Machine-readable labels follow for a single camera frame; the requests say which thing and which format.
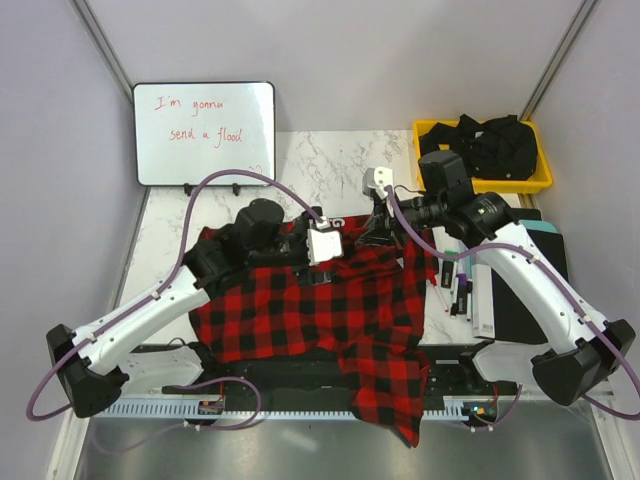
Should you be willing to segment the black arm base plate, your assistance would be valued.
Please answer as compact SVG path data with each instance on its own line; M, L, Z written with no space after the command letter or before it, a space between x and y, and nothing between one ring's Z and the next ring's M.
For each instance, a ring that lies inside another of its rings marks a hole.
M242 377L260 391L264 412L348 412L351 393L347 377L342 374L336 356L322 349L288 357L243 360L221 364L199 342L188 345L203 362L199 383L226 376ZM470 368L463 366L462 345L420 345L417 352L429 360L431 369L423 397L423 406L435 409L444 405L445 397L512 396L517 386L499 382L493 387Z

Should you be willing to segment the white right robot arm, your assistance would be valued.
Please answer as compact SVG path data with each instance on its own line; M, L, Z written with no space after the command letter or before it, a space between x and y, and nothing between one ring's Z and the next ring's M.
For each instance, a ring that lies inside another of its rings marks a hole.
M607 319L580 296L500 195L475 193L459 155L431 152L420 159L419 170L426 191L406 201L395 194L391 169L366 170L362 191L374 209L361 242L391 244L407 234L442 260L474 257L509 285L546 337L542 345L483 343L458 368L465 391L481 393L496 381L535 384L569 406L618 369L639 383L625 358L636 338L633 327Z

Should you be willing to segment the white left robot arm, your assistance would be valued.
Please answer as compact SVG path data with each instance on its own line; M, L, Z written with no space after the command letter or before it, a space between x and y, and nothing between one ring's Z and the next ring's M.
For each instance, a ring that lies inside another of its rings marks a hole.
M93 417L122 395L189 385L208 393L219 369L194 347L140 353L143 341L178 317L245 283L261 267L314 267L343 253L340 233L321 208L304 211L284 230L284 211L257 199L233 222L182 246L176 265L148 291L76 329L59 324L46 334L55 377L79 418Z

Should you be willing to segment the red black plaid shirt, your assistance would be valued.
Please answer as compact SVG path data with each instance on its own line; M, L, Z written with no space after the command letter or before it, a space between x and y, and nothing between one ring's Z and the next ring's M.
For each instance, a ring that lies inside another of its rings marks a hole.
M360 420L390 426L412 447L420 440L430 362L418 350L426 290L437 259L413 240L403 247L357 244L366 216L335 218L344 254L302 286L288 267L260 268L223 296L193 310L199 341L221 363L332 352Z

